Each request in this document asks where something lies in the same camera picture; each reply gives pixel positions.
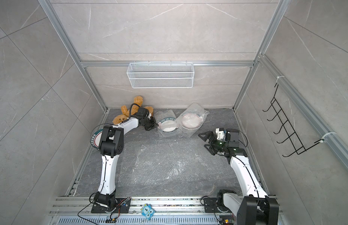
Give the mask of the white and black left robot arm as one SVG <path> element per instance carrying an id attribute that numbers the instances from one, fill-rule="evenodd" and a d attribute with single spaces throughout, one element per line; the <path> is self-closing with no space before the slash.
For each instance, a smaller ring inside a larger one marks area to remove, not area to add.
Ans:
<path id="1" fill-rule="evenodd" d="M 152 107 L 141 107 L 133 103 L 128 116 L 121 114 L 115 117 L 112 124 L 105 123 L 103 128 L 91 136 L 91 146 L 102 156 L 101 182 L 94 194 L 93 204 L 103 207 L 106 212 L 114 212 L 119 205 L 116 199 L 115 177 L 119 155 L 124 149 L 124 135 L 139 126 L 149 131 L 156 128 L 157 123 Z"/>

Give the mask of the large bubble wrap sheet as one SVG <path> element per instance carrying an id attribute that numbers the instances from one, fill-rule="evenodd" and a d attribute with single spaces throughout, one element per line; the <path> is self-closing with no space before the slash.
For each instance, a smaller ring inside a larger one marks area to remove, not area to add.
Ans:
<path id="1" fill-rule="evenodd" d="M 239 188 L 224 156 L 211 155 L 200 138 L 127 137 L 120 154 L 116 186 L 195 185 L 203 181 Z"/>

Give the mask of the bubble plate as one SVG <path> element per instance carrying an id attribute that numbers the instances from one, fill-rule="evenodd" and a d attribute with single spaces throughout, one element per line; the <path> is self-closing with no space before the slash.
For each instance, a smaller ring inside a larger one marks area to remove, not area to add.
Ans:
<path id="1" fill-rule="evenodd" d="M 101 128 L 101 129 L 95 131 L 90 137 L 90 144 L 96 150 L 100 149 L 99 143 L 100 143 L 100 140 L 102 137 L 102 132 L 103 132 L 103 129 Z"/>
<path id="2" fill-rule="evenodd" d="M 165 138 L 176 136 L 179 132 L 177 117 L 172 109 L 155 113 L 157 130 Z"/>
<path id="3" fill-rule="evenodd" d="M 179 136 L 190 138 L 201 128 L 209 114 L 210 112 L 202 108 L 198 103 L 191 104 L 176 118 Z"/>

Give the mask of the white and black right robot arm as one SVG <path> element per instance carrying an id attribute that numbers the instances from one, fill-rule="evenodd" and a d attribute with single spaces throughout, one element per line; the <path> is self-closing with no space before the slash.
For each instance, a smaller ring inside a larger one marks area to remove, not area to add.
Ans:
<path id="1" fill-rule="evenodd" d="M 203 196 L 200 203 L 206 212 L 231 213 L 237 225 L 276 225 L 279 221 L 279 204 L 270 198 L 256 178 L 249 156 L 240 145 L 240 131 L 217 128 L 214 132 L 198 134 L 206 142 L 204 147 L 213 156 L 224 156 L 238 179 L 242 197 L 233 190 L 221 189 L 216 198 Z"/>

